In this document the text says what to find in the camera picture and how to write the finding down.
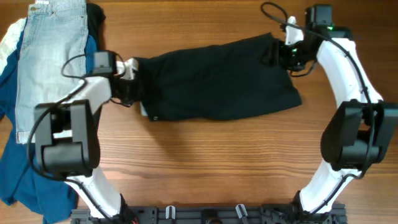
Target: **white cloth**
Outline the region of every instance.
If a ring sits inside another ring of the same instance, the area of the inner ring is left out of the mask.
[[[19,19],[16,23],[11,24],[6,35],[0,42],[0,75],[7,66],[7,58],[17,49],[21,32],[24,30],[26,18]]]

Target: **denim garment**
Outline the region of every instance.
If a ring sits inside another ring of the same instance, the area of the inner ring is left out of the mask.
[[[62,65],[84,53],[88,38],[85,0],[50,0],[31,4],[18,61],[16,101],[17,143],[27,142],[34,107],[66,96],[78,80],[61,76]],[[67,75],[84,75],[86,58],[69,63]]]

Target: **dark blue fabric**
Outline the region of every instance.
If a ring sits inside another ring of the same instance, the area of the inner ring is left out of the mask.
[[[20,201],[33,212],[44,215],[44,223],[67,219],[76,207],[77,194],[67,184],[40,177],[27,165],[25,145],[16,144],[15,103],[17,96],[17,63],[21,50],[22,32],[17,50],[7,58],[0,75],[0,118],[6,115],[13,129],[0,160],[0,198],[7,205]],[[88,38],[86,52],[96,51],[94,38]],[[93,62],[87,67],[92,69]]]

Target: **wooden table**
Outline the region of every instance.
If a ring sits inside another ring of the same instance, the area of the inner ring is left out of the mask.
[[[0,3],[0,36],[27,14],[28,0]],[[95,1],[107,15],[104,45],[124,58],[223,44],[272,32],[261,1]],[[304,23],[315,1],[275,1]],[[368,77],[386,101],[398,102],[397,1],[334,0],[335,24],[355,35]],[[214,122],[150,122],[138,108],[104,107],[99,127],[101,166],[129,205],[260,205],[288,203],[306,186],[322,157],[320,136],[336,111],[321,67],[294,80],[303,105],[279,113]],[[0,148],[11,130],[0,121]],[[386,158],[338,197],[350,223],[398,222],[398,130]],[[21,203],[0,203],[0,223],[41,223]]]

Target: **wooden tabletop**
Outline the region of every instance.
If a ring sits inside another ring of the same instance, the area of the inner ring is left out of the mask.
[[[0,3],[0,36],[27,15],[28,0]],[[279,25],[261,14],[261,1],[94,1],[107,16],[104,45],[129,57],[224,44]],[[315,0],[275,1],[298,23]],[[333,5],[335,24],[349,27],[376,90],[398,102],[397,1],[318,1]],[[276,10],[271,13],[280,16]],[[129,205],[260,205],[288,203],[308,184],[322,159],[320,136],[336,111],[325,72],[318,66],[293,80],[303,105],[279,113],[216,122],[150,122],[134,106],[104,106],[99,127],[101,166]],[[0,121],[0,150],[10,122]],[[386,158],[338,197],[349,223],[398,222],[398,129]],[[85,207],[83,201],[79,207]],[[41,223],[23,204],[0,203],[0,223]]]

